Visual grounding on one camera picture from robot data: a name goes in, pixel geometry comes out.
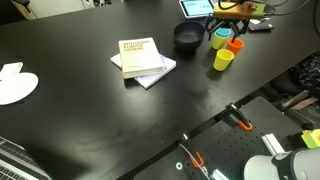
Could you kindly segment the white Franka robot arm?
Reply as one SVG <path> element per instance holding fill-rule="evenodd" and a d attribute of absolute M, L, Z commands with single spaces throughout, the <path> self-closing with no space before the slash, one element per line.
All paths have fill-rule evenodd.
<path fill-rule="evenodd" d="M 298 64 L 320 47 L 312 23 L 304 16 L 276 18 L 276 30 L 270 35 L 256 35 L 248 42 L 246 58 L 231 83 L 233 90 L 248 88 L 249 83 L 263 85 Z M 255 155 L 244 167 L 244 180 L 307 180 L 316 176 L 304 164 L 317 157 L 316 150 L 294 150 L 278 155 Z"/>

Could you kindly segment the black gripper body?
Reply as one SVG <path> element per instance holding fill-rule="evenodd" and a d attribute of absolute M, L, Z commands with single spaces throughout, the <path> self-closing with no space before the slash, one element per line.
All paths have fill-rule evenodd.
<path fill-rule="evenodd" d="M 238 26 L 239 29 L 242 28 L 243 23 L 245 21 L 250 22 L 249 19 L 244 19 L 244 20 L 241 20 L 241 19 L 226 19 L 226 18 L 215 18 L 213 16 L 208 16 L 207 19 L 206 19 L 206 23 L 205 23 L 205 30 L 207 32 L 209 32 L 209 30 L 212 28 L 212 26 L 214 27 L 215 25 L 217 25 L 221 21 L 225 22 L 225 24 L 221 28 L 229 28 L 229 29 L 231 29 L 231 27 L 229 25 L 230 22 L 235 23 Z"/>

